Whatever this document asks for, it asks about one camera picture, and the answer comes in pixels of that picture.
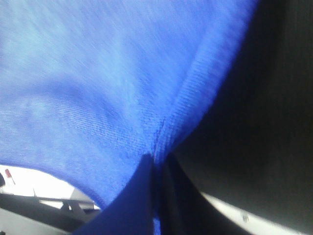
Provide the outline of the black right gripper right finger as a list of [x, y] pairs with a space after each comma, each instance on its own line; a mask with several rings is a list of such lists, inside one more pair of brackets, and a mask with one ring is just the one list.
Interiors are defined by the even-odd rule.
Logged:
[[160, 230], [162, 235], [249, 235], [213, 207], [196, 189], [174, 154], [162, 172]]

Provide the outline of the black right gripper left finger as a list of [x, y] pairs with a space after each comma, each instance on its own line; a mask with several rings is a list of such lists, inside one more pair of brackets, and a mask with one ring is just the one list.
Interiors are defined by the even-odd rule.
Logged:
[[74, 235], [152, 235], [154, 233], [153, 158], [141, 157], [121, 193]]

